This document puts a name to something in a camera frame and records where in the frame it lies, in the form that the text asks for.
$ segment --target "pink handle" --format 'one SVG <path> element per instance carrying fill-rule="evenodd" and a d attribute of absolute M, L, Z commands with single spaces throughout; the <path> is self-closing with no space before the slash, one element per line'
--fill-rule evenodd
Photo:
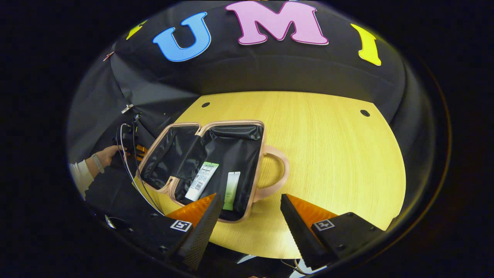
<path fill-rule="evenodd" d="M 287 156 L 282 151 L 278 150 L 273 146 L 265 145 L 263 154 L 264 155 L 271 154 L 281 159 L 281 161 L 283 162 L 283 166 L 285 167 L 285 171 L 283 172 L 283 176 L 281 177 L 281 179 L 274 185 L 257 189 L 254 195 L 254 200 L 253 200 L 254 203 L 259 201 L 260 199 L 269 197 L 272 194 L 274 194 L 276 191 L 280 190 L 281 187 L 287 183 L 288 176 L 290 175 L 290 164 L 288 163 Z"/>

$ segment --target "white sleeve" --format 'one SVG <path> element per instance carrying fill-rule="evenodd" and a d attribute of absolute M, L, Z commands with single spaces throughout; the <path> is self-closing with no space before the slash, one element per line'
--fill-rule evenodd
<path fill-rule="evenodd" d="M 94 181 L 91 172 L 87 168 L 86 161 L 83 160 L 79 163 L 70 164 L 70 173 L 72 174 L 72 178 L 76 183 L 77 190 L 82 195 L 82 198 L 86 200 L 85 191 L 89 188 L 89 185 Z"/>

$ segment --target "open toiletry bag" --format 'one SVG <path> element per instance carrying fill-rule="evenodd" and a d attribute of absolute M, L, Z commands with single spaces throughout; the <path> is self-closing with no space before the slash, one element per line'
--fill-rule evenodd
<path fill-rule="evenodd" d="M 144 186 L 168 194 L 182 206 L 193 202 L 185 195 L 203 163 L 218 166 L 199 199 L 213 193 L 224 198 L 228 173 L 240 172 L 233 210 L 222 209 L 219 217 L 221 222 L 234 223 L 248 217 L 253 203 L 272 195 L 288 180 L 287 157 L 264 142 L 265 127 L 260 121 L 219 121 L 204 127 L 199 123 L 171 124 L 149 148 L 139 171 Z M 281 159 L 283 175 L 274 185 L 257 188 L 261 161 L 266 154 Z"/>

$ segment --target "wooden table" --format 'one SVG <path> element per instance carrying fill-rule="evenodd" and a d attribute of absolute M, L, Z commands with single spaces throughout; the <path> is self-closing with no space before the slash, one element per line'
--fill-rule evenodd
<path fill-rule="evenodd" d="M 352 211 L 382 230 L 400 212 L 405 166 L 374 104 L 318 93 L 222 93 L 201 96 L 176 122 L 204 126 L 246 119 L 264 122 L 266 143 L 287 155 L 290 177 L 280 191 L 255 203 L 246 220 L 216 223 L 210 242 L 254 256 L 301 258 L 280 210 L 282 193 L 336 214 Z M 259 187 L 273 184 L 282 174 L 281 162 L 266 156 Z M 150 194 L 164 213 L 180 207 L 165 194 Z"/>

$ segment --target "letter m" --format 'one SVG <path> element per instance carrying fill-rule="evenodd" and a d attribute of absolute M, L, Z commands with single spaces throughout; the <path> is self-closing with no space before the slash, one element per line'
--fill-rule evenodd
<path fill-rule="evenodd" d="M 294 1 L 283 4 L 279 13 L 275 13 L 256 1 L 243 1 L 230 4 L 225 7 L 236 13 L 242 29 L 239 38 L 241 45 L 260 44 L 268 40 L 268 37 L 259 32 L 261 25 L 278 41 L 282 41 L 287 35 L 288 28 L 293 22 L 295 32 L 291 38 L 299 43 L 312 45 L 327 45 L 328 39 L 323 36 L 317 22 L 316 8 Z"/>

